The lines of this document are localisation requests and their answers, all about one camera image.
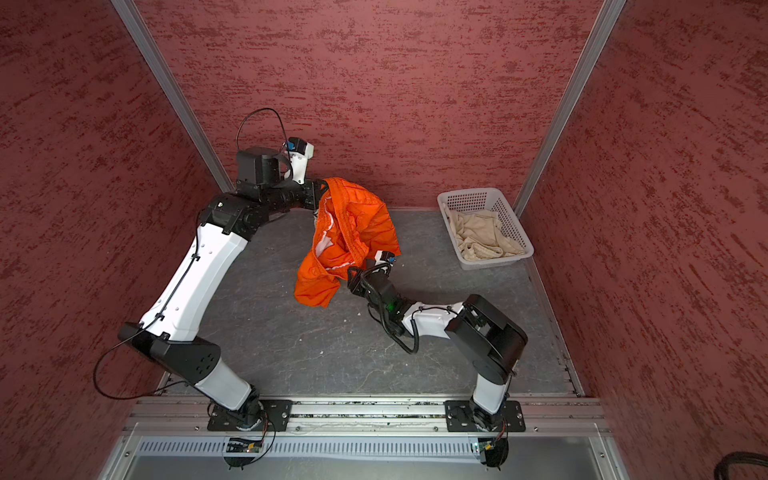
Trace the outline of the small circuit board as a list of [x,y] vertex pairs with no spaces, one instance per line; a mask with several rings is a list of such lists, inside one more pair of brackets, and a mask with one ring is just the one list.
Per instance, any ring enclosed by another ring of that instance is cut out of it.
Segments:
[[490,455],[491,453],[500,454],[502,447],[504,446],[504,442],[501,439],[480,439],[476,446],[480,455]]
[[227,454],[260,454],[264,441],[240,437],[231,437],[228,439],[225,452]]

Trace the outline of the left small circuit board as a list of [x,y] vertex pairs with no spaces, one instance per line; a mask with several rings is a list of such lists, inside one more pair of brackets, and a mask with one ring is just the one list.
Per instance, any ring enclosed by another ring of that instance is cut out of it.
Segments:
[[228,439],[225,452],[227,454],[260,454],[264,441],[240,437],[231,437]]

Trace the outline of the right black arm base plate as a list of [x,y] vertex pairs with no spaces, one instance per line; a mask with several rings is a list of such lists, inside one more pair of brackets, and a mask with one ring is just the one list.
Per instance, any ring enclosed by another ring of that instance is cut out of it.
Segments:
[[488,413],[469,400],[443,403],[449,432],[520,433],[526,424],[519,402],[507,400],[496,413]]

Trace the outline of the aluminium front rail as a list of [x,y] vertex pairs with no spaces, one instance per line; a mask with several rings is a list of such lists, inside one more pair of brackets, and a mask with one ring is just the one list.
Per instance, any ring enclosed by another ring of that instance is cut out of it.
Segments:
[[[467,402],[435,396],[264,397],[269,425],[284,436],[469,436],[482,431]],[[235,424],[201,396],[140,400],[124,432],[146,435],[239,434]],[[510,437],[612,435],[594,398],[517,397],[498,415],[493,434]]]

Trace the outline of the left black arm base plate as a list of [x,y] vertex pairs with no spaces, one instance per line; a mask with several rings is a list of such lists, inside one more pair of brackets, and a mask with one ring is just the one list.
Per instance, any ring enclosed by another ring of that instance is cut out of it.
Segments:
[[238,410],[214,402],[209,405],[207,430],[211,432],[284,432],[294,403],[287,399],[247,401]]

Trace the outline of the left aluminium corner post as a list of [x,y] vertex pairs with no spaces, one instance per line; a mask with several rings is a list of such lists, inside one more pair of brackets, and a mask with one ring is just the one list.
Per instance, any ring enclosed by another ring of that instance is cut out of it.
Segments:
[[184,96],[136,3],[130,0],[111,0],[110,3],[139,49],[217,186],[221,191],[232,191],[234,184],[230,176]]

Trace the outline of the right small circuit board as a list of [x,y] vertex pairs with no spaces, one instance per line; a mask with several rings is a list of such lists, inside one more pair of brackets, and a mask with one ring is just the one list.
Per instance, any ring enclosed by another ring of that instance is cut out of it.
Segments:
[[491,453],[500,454],[502,447],[504,446],[504,442],[501,439],[480,439],[476,446],[480,455],[490,455]]

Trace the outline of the white plastic laundry basket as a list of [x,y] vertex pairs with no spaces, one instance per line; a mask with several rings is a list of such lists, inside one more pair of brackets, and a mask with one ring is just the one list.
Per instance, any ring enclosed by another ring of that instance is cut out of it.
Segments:
[[437,203],[462,269],[500,267],[533,256],[534,247],[500,190],[444,192]]

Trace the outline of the aluminium corner post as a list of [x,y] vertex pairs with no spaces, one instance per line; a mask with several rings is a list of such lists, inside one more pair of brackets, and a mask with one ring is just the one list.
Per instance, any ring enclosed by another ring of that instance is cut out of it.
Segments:
[[531,169],[514,202],[513,208],[518,217],[522,217],[531,200],[625,5],[625,0],[605,0],[602,3]]
[[230,176],[184,96],[136,3],[130,0],[111,0],[110,3],[139,49],[217,186],[221,191],[232,191],[234,184]]

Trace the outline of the right aluminium corner post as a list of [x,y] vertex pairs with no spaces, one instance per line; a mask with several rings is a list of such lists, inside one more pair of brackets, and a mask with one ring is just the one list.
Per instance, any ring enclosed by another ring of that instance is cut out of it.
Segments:
[[531,200],[625,5],[625,0],[605,0],[602,3],[531,169],[514,202],[513,208],[518,217],[522,217]]

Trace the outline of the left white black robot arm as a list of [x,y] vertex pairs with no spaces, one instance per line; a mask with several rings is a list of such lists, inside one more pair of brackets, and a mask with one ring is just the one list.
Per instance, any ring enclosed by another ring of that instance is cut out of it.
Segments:
[[257,230],[294,208],[316,210],[327,185],[307,179],[313,145],[288,139],[283,148],[252,147],[236,155],[236,188],[202,211],[195,238],[157,302],[119,340],[209,398],[217,418],[251,431],[266,425],[255,388],[199,336],[210,300]]

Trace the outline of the beige shorts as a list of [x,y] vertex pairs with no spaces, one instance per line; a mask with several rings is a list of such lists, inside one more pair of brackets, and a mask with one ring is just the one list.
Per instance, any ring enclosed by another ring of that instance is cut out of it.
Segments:
[[457,242],[461,257],[468,262],[495,260],[522,255],[524,247],[503,235],[497,212],[447,212],[449,229]]

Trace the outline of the orange shorts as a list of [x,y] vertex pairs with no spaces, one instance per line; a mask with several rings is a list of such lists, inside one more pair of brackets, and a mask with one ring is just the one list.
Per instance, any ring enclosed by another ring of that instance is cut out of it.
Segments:
[[379,251],[401,254],[394,223],[378,196],[341,178],[329,178],[327,184],[294,289],[295,299],[309,307],[327,307],[349,268],[363,267]]

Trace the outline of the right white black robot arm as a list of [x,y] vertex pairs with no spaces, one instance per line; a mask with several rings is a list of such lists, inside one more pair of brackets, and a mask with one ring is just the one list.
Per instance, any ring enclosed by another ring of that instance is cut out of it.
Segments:
[[479,431],[502,433],[502,409],[509,381],[528,344],[516,323],[484,297],[471,294],[455,304],[430,305],[401,295],[389,279],[385,262],[367,269],[348,269],[350,292],[367,302],[371,318],[408,354],[416,354],[421,339],[447,339],[471,363],[477,380],[468,409]]

